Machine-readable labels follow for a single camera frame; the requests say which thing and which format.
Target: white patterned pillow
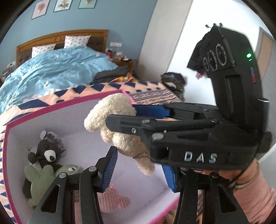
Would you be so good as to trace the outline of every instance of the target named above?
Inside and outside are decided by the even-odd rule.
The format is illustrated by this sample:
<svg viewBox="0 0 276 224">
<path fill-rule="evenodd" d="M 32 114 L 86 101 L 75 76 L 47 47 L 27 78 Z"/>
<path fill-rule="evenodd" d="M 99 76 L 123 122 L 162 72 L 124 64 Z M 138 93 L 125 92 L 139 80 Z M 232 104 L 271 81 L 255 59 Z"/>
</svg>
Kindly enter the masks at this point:
<svg viewBox="0 0 276 224">
<path fill-rule="evenodd" d="M 75 47 L 75 46 L 86 46 L 88 43 L 89 36 L 66 36 L 64 41 L 64 48 Z"/>
<path fill-rule="evenodd" d="M 49 44 L 44 46 L 33 47 L 32 58 L 47 51 L 54 50 L 55 44 Z"/>
</svg>

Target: storage box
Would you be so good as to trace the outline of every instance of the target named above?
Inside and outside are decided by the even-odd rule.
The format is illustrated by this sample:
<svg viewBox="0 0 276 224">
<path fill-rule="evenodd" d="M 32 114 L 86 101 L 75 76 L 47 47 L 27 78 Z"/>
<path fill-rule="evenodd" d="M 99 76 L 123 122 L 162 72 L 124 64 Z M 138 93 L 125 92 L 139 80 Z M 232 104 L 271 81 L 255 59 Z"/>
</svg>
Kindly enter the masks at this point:
<svg viewBox="0 0 276 224">
<path fill-rule="evenodd" d="M 117 92 L 121 90 L 61 102 L 7 125 L 3 175 L 10 207 L 18 224 L 27 224 L 33 212 L 22 192 L 24 167 L 28 164 L 26 147 L 37 146 L 42 130 L 53 131 L 62 137 L 67 149 L 67 155 L 59 160 L 59 164 L 75 164 L 84 169 L 95 165 L 112 144 L 103 142 L 100 132 L 88 132 L 84 128 L 84 119 L 100 99 Z M 152 175 L 145 176 L 135 160 L 119 154 L 111 183 L 132 203 L 123 210 L 103 214 L 105 224 L 154 224 L 178 202 L 179 194 L 168 188 L 160 165 L 156 165 Z"/>
</svg>

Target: blue ridged pad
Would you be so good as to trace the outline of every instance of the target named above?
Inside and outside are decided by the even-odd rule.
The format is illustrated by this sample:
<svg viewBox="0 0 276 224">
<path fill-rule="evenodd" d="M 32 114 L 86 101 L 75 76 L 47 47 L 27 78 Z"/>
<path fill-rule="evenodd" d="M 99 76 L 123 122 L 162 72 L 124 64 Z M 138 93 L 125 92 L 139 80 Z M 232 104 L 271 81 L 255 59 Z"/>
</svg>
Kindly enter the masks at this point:
<svg viewBox="0 0 276 224">
<path fill-rule="evenodd" d="M 166 116 L 169 116 L 170 112 L 165 110 L 162 106 L 154 105 L 132 105 L 136 109 L 136 116 L 140 117 L 152 117 L 155 119 L 163 119 Z"/>
<path fill-rule="evenodd" d="M 108 164 L 105 168 L 105 171 L 103 173 L 103 184 L 102 184 L 103 191 L 105 191 L 109 187 L 117 159 L 118 159 L 118 150 L 116 148 L 114 149 L 108 161 Z"/>
<path fill-rule="evenodd" d="M 170 166 L 162 165 L 163 172 L 165 174 L 165 178 L 168 184 L 168 187 L 171 188 L 172 191 L 176 190 L 176 184 L 174 181 L 174 172 Z"/>
</svg>

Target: black and white plush bear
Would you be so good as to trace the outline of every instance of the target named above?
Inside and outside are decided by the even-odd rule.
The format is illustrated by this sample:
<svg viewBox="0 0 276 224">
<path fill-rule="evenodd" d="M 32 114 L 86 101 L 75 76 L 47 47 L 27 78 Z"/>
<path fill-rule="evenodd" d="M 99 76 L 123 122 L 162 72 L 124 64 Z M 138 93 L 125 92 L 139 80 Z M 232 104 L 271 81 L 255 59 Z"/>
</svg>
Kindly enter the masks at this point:
<svg viewBox="0 0 276 224">
<path fill-rule="evenodd" d="M 51 165 L 54 172 L 56 172 L 62 167 L 62 165 L 56 164 L 56 162 L 60 157 L 66 155 L 64 144 L 61 138 L 53 132 L 42 131 L 40 139 L 41 141 L 37 146 L 36 153 L 28 153 L 28 161 L 32 165 L 36 165 L 35 167 L 39 172 L 41 172 L 46 165 Z M 23 184 L 23 193 L 28 199 L 31 198 L 31 182 L 28 181 L 27 178 Z"/>
</svg>

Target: white lettering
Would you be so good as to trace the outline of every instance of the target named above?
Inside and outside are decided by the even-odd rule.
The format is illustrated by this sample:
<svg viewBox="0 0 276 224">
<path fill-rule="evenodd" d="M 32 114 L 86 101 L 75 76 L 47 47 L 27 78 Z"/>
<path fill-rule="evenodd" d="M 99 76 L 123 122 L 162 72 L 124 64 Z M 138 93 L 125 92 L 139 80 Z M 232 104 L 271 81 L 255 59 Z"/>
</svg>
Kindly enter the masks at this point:
<svg viewBox="0 0 276 224">
<path fill-rule="evenodd" d="M 217 158 L 217 154 L 216 153 L 212 153 L 210 157 L 211 157 L 211 159 L 209 160 L 209 163 L 215 163 L 216 162 L 216 158 Z"/>
<path fill-rule="evenodd" d="M 201 154 L 199 155 L 199 157 L 197 158 L 197 162 L 198 162 L 198 161 L 204 162 L 203 153 L 201 153 Z"/>
<path fill-rule="evenodd" d="M 186 151 L 184 161 L 190 162 L 192 160 L 192 157 L 193 157 L 193 153 L 189 152 L 189 151 Z"/>
</svg>

